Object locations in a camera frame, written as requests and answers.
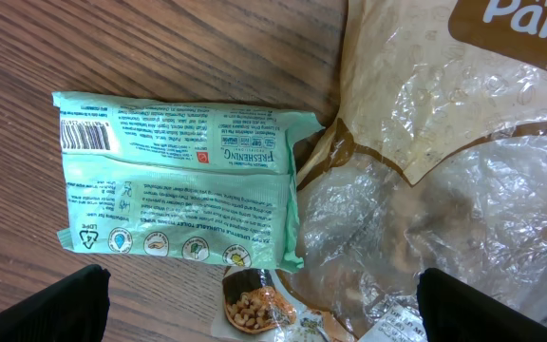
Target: mint green package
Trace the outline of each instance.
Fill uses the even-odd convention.
[[[295,272],[292,146],[312,113],[53,93],[76,253],[183,257]]]

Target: recycling symbol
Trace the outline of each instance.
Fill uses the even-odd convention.
[[[91,249],[94,245],[94,242],[96,242],[96,238],[99,236],[97,232],[93,231],[81,231],[80,232],[80,238],[82,239],[82,243],[84,244],[85,248]]]

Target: brown wooden surface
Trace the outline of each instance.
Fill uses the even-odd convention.
[[[344,0],[0,1],[0,311],[90,263],[111,274],[105,341],[211,341],[222,268],[75,255],[54,90],[338,107]],[[297,149],[302,162],[309,142]]]

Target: black object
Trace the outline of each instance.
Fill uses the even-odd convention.
[[[111,274],[91,265],[0,313],[0,341],[97,342]]]
[[[547,341],[547,328],[438,269],[417,287],[429,342]]]

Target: round icon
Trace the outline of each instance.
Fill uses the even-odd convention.
[[[144,240],[144,251],[150,256],[168,256],[168,237],[164,233],[151,233]]]
[[[109,248],[113,252],[128,253],[132,248],[132,236],[123,228],[115,228],[109,234]]]
[[[253,262],[251,261],[251,255],[246,248],[240,245],[230,246],[223,252],[223,261],[229,265],[239,267],[251,267]]]
[[[191,237],[182,245],[182,257],[195,261],[203,261],[210,255],[208,243],[201,237]]]

